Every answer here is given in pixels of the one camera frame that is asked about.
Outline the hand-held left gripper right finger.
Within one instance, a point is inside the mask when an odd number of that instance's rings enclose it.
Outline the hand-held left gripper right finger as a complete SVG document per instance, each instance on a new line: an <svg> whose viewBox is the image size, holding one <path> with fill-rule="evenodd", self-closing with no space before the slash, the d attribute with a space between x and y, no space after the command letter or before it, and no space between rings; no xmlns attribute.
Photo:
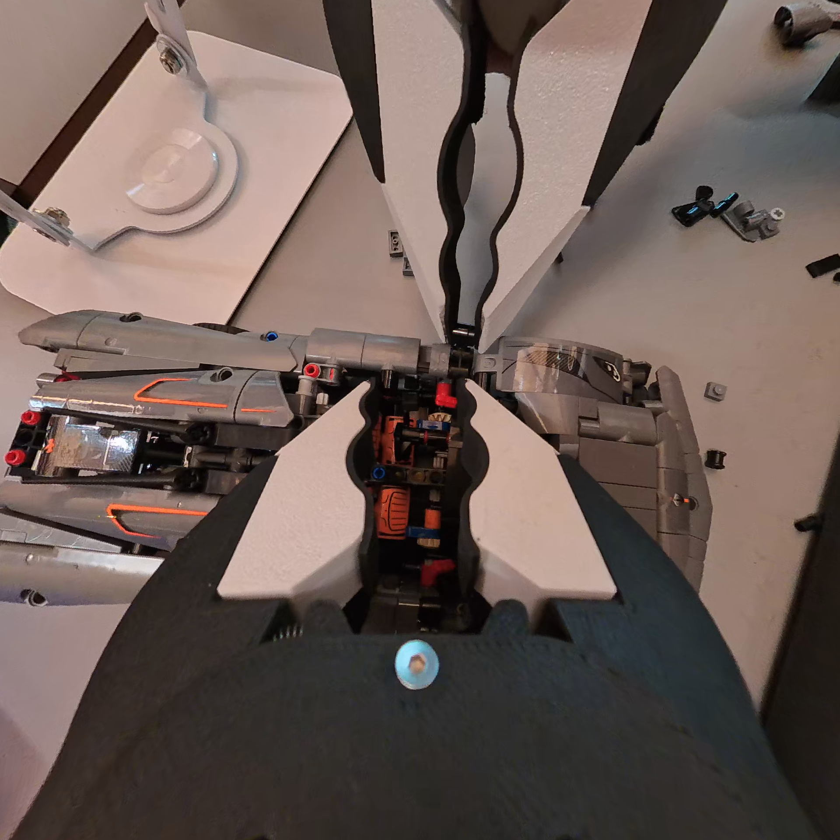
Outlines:
<svg viewBox="0 0 840 840"><path fill-rule="evenodd" d="M479 554L476 588L489 604L538 611L553 597L611 600L616 586L552 447L478 384L470 424L489 466L469 499Z"/></svg>

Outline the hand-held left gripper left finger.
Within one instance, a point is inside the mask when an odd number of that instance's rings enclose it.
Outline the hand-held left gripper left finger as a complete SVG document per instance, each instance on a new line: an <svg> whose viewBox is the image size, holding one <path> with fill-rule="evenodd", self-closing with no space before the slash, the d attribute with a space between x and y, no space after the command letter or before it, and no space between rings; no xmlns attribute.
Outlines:
<svg viewBox="0 0 840 840"><path fill-rule="evenodd" d="M224 599L289 599L344 606L361 588L363 492L349 448L364 427L364 382L282 448L217 587Z"/></svg>

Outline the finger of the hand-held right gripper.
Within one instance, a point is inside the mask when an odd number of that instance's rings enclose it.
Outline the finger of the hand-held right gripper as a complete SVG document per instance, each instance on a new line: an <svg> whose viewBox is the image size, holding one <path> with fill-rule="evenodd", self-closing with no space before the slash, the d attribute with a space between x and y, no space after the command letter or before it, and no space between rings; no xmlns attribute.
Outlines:
<svg viewBox="0 0 840 840"><path fill-rule="evenodd" d="M436 331L454 342L459 278L440 276L448 222L438 166L463 93L465 3L373 1L371 10L383 190Z"/></svg>
<svg viewBox="0 0 840 840"><path fill-rule="evenodd" d="M571 1L523 52L513 99L521 184L497 236L482 343L509 326L587 213L585 191L650 5Z"/></svg>

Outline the grey toy brick car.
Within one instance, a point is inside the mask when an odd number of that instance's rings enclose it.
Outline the grey toy brick car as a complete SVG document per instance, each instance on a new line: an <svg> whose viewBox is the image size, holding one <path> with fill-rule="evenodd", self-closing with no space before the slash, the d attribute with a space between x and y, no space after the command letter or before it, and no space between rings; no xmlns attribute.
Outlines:
<svg viewBox="0 0 840 840"><path fill-rule="evenodd" d="M678 375L581 343L449 343L315 329L186 325L136 311L35 322L55 354L2 448L2 602L128 604L177 544L258 467L360 384L347 466L365 501L366 633L474 633L469 499L489 466L467 381L576 461L698 592L711 496Z"/></svg>

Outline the white lamp base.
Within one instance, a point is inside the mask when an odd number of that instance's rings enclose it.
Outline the white lamp base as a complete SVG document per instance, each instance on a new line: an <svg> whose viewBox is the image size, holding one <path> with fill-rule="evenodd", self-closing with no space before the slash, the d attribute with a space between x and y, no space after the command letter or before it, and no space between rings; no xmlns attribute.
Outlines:
<svg viewBox="0 0 840 840"><path fill-rule="evenodd" d="M53 313L223 322L351 117L336 76L189 32L177 2L2 246L3 286Z"/></svg>

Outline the black brick connector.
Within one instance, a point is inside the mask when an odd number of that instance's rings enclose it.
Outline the black brick connector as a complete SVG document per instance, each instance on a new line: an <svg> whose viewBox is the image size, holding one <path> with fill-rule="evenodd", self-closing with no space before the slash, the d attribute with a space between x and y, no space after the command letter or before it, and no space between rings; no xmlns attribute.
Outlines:
<svg viewBox="0 0 840 840"><path fill-rule="evenodd" d="M711 217L718 218L735 204L739 199L737 192L732 192L720 201L713 199L713 188L709 185L699 185L692 203L674 206L671 213L684 227L692 227L700 220Z"/></svg>

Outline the light grey brick connector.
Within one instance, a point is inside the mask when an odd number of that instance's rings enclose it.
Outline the light grey brick connector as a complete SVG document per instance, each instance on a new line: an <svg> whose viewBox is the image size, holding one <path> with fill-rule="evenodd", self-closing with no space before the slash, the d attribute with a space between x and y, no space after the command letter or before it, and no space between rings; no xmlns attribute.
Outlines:
<svg viewBox="0 0 840 840"><path fill-rule="evenodd" d="M721 219L741 239L758 242L776 236L780 223L774 222L769 210L757 210L750 201L734 204L721 215Z"/></svg>

